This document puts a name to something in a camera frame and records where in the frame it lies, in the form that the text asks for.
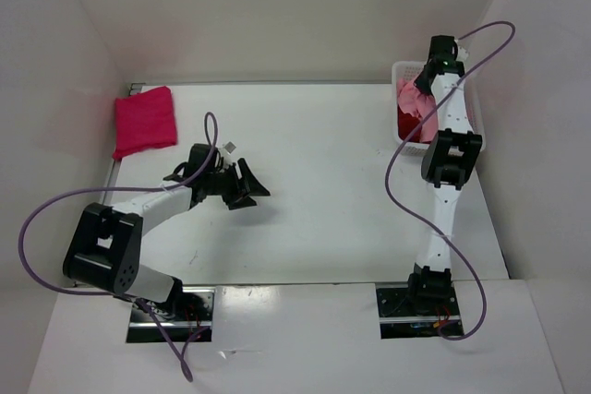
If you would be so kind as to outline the light pink t shirt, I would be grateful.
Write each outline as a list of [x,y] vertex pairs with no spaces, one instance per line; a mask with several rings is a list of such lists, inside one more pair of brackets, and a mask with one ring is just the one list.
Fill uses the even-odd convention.
[[[400,107],[405,113],[410,113],[422,120],[435,108],[436,103],[432,96],[418,91],[414,80],[414,78],[411,80],[400,78],[396,81],[397,108]],[[435,137],[438,129],[438,117],[433,114],[410,141],[428,144]]]

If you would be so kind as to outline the magenta t shirt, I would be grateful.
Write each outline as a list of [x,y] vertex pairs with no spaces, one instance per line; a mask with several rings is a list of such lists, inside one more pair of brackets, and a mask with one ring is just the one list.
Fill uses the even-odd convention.
[[168,87],[115,100],[114,160],[177,143],[174,100]]

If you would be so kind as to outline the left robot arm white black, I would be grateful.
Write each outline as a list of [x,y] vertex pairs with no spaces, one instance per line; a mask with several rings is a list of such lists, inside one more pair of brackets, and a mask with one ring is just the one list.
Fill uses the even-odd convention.
[[187,161],[163,179],[163,190],[106,206],[89,204],[63,262],[63,273],[120,298],[141,299],[166,320],[196,305],[177,277],[140,262],[143,237],[207,197],[220,197],[230,210],[256,206],[270,191],[255,177],[245,159],[233,161],[227,149],[207,144],[191,147]]

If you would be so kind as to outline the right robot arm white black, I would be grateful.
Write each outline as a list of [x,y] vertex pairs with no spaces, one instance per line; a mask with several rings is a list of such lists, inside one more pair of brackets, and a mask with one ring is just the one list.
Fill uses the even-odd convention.
[[434,198],[432,224],[436,229],[419,252],[409,276],[405,303],[414,313],[435,316],[452,295],[451,248],[448,242],[456,205],[476,165],[483,138],[468,118],[464,87],[460,83],[464,63],[452,36],[430,40],[428,60],[416,80],[421,92],[436,103],[438,131],[421,162],[421,177]]

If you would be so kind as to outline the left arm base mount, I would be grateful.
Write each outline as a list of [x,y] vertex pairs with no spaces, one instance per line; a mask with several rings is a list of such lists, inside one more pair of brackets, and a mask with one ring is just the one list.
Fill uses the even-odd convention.
[[[172,342],[185,342],[197,333],[197,342],[210,342],[216,289],[186,286],[176,305],[147,301],[152,315],[159,320]],[[151,315],[141,306],[131,306],[126,343],[158,343],[165,339]]]

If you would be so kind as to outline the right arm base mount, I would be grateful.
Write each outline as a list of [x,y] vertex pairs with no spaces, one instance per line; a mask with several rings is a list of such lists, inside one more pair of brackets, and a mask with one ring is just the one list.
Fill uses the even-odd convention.
[[447,336],[464,334],[454,290],[435,302],[412,302],[402,286],[377,286],[376,295],[383,340],[437,337],[439,327]]

